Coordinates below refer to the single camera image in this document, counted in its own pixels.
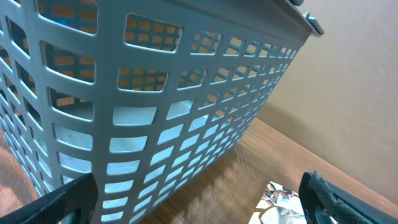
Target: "wooden table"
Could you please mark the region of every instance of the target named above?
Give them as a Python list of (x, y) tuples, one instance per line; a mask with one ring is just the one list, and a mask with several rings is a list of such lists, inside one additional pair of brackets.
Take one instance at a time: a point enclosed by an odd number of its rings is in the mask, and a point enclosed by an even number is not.
[(398, 218), (397, 205), (255, 119), (239, 144), (159, 205), (142, 223), (247, 223), (269, 181), (298, 190), (302, 174), (314, 170), (332, 184)]

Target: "basket handle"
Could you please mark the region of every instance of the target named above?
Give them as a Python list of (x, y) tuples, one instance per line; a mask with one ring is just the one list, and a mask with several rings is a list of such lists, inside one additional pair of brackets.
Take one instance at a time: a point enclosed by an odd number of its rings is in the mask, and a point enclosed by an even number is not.
[(322, 26), (317, 21), (317, 18), (310, 16), (310, 12), (306, 12), (303, 16), (310, 23), (310, 25), (318, 35), (325, 34), (325, 31), (322, 29)]

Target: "beige wall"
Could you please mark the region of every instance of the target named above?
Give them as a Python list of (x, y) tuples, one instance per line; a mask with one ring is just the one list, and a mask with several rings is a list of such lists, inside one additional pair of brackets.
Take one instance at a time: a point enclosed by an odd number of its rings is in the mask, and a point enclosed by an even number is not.
[(398, 203), (397, 1), (305, 0), (326, 34), (301, 48), (259, 117)]

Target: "colorful picture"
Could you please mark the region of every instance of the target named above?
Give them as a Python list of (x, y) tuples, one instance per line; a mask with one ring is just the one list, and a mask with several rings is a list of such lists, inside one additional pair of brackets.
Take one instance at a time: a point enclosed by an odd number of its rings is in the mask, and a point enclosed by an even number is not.
[(306, 224), (298, 193), (269, 182), (249, 224)]

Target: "gray plastic basket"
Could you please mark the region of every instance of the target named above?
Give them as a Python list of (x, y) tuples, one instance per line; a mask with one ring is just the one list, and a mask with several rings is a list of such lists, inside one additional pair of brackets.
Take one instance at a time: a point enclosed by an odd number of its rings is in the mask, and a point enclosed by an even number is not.
[(277, 0), (3, 0), (0, 16), (4, 138), (40, 196), (94, 173), (93, 223), (139, 221), (217, 160), (323, 33)]

